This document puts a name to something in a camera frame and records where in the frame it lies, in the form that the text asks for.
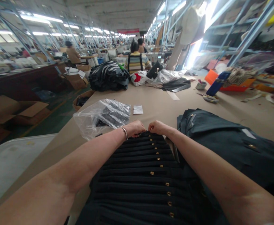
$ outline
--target gold button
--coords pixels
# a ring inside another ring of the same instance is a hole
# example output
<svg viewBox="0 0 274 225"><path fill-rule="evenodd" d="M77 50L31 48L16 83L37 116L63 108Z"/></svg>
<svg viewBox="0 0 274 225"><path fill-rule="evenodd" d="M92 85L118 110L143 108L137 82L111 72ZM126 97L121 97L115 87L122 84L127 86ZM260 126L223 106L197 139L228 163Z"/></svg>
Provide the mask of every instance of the gold button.
<svg viewBox="0 0 274 225"><path fill-rule="evenodd" d="M254 146L254 145L249 145L249 146L253 149L256 149L256 146Z"/></svg>

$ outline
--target factory floor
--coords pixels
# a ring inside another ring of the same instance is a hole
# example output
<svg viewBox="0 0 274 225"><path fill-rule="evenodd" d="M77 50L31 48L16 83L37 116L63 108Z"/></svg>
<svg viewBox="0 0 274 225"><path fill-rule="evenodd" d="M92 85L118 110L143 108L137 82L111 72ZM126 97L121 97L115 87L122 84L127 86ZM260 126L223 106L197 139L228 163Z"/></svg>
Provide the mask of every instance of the factory floor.
<svg viewBox="0 0 274 225"><path fill-rule="evenodd" d="M11 134L2 143L15 138L58 133L76 112L72 106L73 100L88 90L90 90L89 86L81 90L64 90L56 94L55 97L44 101L49 103L47 108L51 113L33 126L9 125L7 130L11 131Z"/></svg>

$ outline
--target plastic bag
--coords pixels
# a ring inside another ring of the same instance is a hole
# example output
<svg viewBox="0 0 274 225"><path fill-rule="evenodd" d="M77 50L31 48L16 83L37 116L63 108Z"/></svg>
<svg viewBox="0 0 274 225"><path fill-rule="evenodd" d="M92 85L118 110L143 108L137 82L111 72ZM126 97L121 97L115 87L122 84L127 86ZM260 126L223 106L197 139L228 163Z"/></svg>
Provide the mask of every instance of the plastic bag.
<svg viewBox="0 0 274 225"><path fill-rule="evenodd" d="M257 70L263 73L266 68L274 66L274 55L257 53L241 58L235 67L245 70Z"/></svg>
<svg viewBox="0 0 274 225"><path fill-rule="evenodd" d="M129 123L131 105L116 100L103 99L73 115L81 135L91 140L101 133Z"/></svg>

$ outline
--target work desk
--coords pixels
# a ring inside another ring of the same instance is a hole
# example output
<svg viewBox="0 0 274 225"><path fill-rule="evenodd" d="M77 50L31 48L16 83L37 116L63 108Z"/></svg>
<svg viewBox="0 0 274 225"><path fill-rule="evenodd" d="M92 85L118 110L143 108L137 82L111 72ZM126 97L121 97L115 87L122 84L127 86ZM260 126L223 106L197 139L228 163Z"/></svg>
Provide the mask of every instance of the work desk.
<svg viewBox="0 0 274 225"><path fill-rule="evenodd" d="M16 101L41 101L32 91L34 87L54 93L64 90L66 85L62 83L56 66L60 67L53 64L0 77L0 95L6 95Z"/></svg>
<svg viewBox="0 0 274 225"><path fill-rule="evenodd" d="M187 109L200 108L226 120L249 127L258 135L274 141L274 107L265 98L261 97L244 103L240 100L254 96L254 91L218 92L217 95L220 101L218 104L212 104L206 102L202 96L197 94L199 91L195 90L196 84L197 82L192 82L191 88L176 93L180 101L173 101L167 92L160 89L146 87L145 85L135 87L129 84L126 91L95 92L81 110L104 98L115 99L131 105L130 121L140 120L148 128L150 122L160 120L177 128L177 116L182 115ZM142 105L144 114L133 115L134 105ZM0 199L0 204L29 179L57 163L85 142L86 140L81 137L79 128L72 118L8 189ZM72 219L76 220L80 214L88 198L89 191L89 187L85 187L77 194L70 211L70 215L73 216Z"/></svg>

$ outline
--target black garment pile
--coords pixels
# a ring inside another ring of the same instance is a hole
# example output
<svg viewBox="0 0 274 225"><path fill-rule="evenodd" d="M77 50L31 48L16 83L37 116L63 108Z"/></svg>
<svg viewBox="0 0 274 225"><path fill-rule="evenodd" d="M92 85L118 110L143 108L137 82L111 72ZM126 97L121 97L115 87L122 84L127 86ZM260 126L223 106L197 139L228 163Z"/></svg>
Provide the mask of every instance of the black garment pile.
<svg viewBox="0 0 274 225"><path fill-rule="evenodd" d="M119 91L128 89L130 74L114 61L108 61L91 69L89 82L94 91Z"/></svg>
<svg viewBox="0 0 274 225"><path fill-rule="evenodd" d="M273 141L201 109L185 111L177 122L179 131L214 151L274 196ZM212 192L203 187L215 209L221 211Z"/></svg>
<svg viewBox="0 0 274 225"><path fill-rule="evenodd" d="M77 99L77 106L83 106L86 101L88 101L89 97L81 97Z"/></svg>
<svg viewBox="0 0 274 225"><path fill-rule="evenodd" d="M162 85L163 91L179 92L191 87L190 81L186 78L180 78L178 80L171 81Z"/></svg>
<svg viewBox="0 0 274 225"><path fill-rule="evenodd" d="M217 211L162 135L129 138L94 176L76 225L210 224Z"/></svg>
<svg viewBox="0 0 274 225"><path fill-rule="evenodd" d="M253 43L250 45L249 49L252 50L261 50L261 51L274 51L274 39L267 41L267 42L262 42L258 41L256 38Z"/></svg>

